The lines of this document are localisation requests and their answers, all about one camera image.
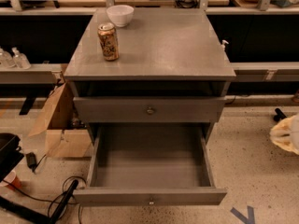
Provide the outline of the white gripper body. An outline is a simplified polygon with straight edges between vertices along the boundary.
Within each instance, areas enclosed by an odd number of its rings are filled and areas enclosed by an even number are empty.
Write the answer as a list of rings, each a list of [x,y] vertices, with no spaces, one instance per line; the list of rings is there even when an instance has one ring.
[[[290,139],[292,148],[299,150],[299,115],[292,117]]]

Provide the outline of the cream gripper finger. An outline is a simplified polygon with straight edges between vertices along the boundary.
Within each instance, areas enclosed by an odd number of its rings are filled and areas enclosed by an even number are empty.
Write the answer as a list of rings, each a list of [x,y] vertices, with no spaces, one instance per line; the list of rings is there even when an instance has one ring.
[[[271,136],[270,139],[273,144],[282,148],[283,150],[299,155],[299,149],[292,143],[291,138],[289,136]]]
[[[291,135],[293,120],[294,120],[294,116],[282,119],[270,130],[270,135],[275,137]]]

